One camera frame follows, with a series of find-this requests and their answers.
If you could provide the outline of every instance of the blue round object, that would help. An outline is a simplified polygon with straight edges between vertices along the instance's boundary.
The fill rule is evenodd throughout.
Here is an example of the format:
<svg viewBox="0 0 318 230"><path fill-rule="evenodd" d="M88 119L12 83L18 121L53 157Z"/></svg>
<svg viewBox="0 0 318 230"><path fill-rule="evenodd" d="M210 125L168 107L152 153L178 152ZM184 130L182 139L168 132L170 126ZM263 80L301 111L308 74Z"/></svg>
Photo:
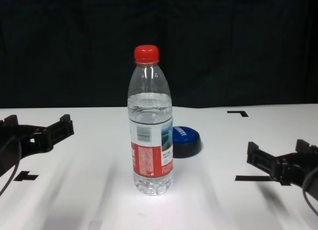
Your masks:
<svg viewBox="0 0 318 230"><path fill-rule="evenodd" d="M173 157L187 158L198 154L202 148L200 135L189 127L173 127Z"/></svg>

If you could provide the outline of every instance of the red label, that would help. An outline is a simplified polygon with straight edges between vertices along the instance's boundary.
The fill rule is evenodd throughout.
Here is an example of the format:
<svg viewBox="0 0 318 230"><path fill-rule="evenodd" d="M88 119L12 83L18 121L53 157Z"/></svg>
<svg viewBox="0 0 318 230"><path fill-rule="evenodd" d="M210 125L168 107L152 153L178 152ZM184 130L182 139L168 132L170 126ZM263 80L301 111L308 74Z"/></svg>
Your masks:
<svg viewBox="0 0 318 230"><path fill-rule="evenodd" d="M161 146L144 147L131 143L134 171L145 177L161 177L172 171L172 161L162 166Z"/></svg>

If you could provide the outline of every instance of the red bottle cap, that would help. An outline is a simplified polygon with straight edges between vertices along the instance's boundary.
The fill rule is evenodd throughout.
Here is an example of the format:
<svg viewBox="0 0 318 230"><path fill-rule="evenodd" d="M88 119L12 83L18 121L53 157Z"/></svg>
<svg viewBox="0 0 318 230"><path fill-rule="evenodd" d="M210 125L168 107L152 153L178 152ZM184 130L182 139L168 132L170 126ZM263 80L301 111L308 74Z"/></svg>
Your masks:
<svg viewBox="0 0 318 230"><path fill-rule="evenodd" d="M134 51L136 63L155 63L159 61L159 51L156 45L140 45Z"/></svg>

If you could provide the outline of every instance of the black background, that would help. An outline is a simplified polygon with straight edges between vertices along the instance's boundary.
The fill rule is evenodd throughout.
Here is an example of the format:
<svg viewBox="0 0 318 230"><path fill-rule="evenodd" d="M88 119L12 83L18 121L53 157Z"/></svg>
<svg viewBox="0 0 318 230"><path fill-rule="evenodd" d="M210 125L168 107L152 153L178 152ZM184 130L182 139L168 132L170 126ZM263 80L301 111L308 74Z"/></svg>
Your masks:
<svg viewBox="0 0 318 230"><path fill-rule="evenodd" d="M0 0L0 108L126 106L156 44L176 106L318 102L318 0Z"/></svg>

